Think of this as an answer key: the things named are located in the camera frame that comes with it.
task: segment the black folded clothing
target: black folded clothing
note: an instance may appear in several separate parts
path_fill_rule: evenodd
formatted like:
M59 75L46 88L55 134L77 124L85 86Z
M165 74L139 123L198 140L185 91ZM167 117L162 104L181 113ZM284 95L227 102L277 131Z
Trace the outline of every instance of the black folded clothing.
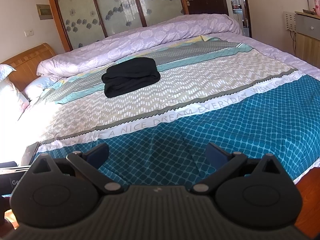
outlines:
M160 80L153 58L137 57L111 66L101 77L107 98L123 95Z

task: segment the wooden headboard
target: wooden headboard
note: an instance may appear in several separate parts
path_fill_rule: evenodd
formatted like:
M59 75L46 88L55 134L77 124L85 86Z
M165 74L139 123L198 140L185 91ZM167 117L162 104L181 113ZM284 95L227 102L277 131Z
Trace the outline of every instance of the wooden headboard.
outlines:
M38 78L36 71L39 63L55 55L56 53L50 45L43 43L4 61L2 64L10 65L16 70L10 73L9 79L17 89L23 91L27 85Z

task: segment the gray drawer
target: gray drawer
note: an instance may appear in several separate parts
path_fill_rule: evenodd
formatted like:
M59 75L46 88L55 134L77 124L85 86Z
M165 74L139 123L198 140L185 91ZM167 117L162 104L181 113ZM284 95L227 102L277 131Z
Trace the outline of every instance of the gray drawer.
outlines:
M297 33L320 40L320 20L296 14Z

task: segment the wardrobe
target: wardrobe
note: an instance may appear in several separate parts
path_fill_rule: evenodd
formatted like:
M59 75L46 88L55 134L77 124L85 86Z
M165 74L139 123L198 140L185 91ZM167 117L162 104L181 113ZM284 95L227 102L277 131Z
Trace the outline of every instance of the wardrobe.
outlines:
M188 13L185 0L49 0L66 51Z

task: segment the metal screw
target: metal screw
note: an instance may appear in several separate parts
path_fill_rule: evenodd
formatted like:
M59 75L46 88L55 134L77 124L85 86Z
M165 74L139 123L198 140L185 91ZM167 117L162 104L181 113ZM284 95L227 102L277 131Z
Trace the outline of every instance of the metal screw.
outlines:
M193 190L196 192L206 192L209 190L209 186L206 184L195 184Z
M104 188L109 191L116 191L121 188L121 185L116 182L109 182L106 185L104 185Z

